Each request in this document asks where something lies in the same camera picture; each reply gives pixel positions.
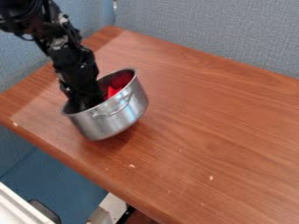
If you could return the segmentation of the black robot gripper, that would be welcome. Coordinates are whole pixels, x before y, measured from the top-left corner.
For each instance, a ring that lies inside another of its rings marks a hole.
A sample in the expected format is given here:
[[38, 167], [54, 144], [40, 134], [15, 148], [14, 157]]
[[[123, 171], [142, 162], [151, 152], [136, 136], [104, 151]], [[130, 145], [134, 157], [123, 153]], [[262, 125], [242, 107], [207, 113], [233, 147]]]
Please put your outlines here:
[[96, 81], [99, 67], [94, 52], [82, 44], [80, 31], [67, 17], [43, 21], [34, 28], [34, 41], [51, 58], [76, 112], [98, 106], [106, 98]]

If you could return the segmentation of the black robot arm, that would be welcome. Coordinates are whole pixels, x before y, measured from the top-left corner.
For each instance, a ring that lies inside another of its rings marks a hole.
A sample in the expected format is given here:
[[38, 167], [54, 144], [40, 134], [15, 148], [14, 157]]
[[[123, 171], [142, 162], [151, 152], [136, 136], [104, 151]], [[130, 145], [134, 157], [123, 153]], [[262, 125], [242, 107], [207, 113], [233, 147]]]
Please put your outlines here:
[[39, 46], [51, 59], [60, 91], [79, 111], [104, 101], [95, 54], [54, 0], [0, 0], [0, 30]]

